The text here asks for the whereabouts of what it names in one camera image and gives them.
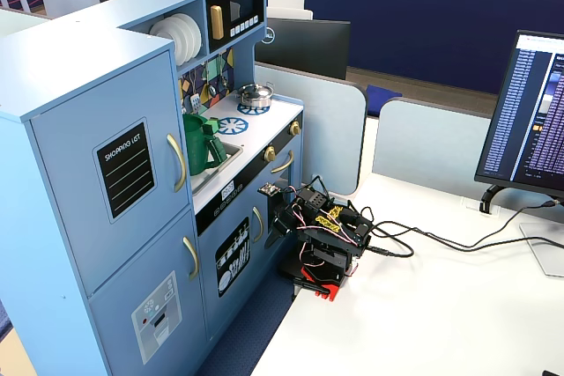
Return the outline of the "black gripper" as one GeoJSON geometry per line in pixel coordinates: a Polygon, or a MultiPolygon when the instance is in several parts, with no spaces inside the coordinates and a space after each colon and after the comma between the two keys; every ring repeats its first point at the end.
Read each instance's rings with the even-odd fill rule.
{"type": "Polygon", "coordinates": [[[298,218],[292,206],[297,203],[297,195],[275,195],[269,199],[269,235],[264,248],[269,249],[280,238],[296,235],[298,218]]]}

